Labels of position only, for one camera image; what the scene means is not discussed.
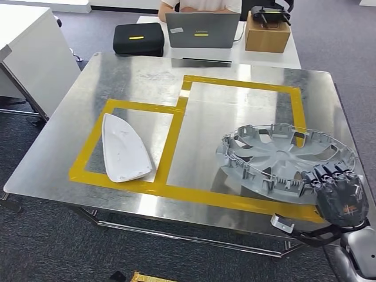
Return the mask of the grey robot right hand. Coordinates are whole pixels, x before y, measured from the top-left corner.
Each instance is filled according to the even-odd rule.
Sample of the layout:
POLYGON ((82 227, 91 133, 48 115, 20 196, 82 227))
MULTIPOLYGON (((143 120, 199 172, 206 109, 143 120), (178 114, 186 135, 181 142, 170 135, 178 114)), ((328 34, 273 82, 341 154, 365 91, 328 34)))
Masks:
POLYGON ((369 204, 362 181, 344 162, 317 164, 301 175, 314 190, 319 215, 331 224, 353 228, 368 216, 369 204))

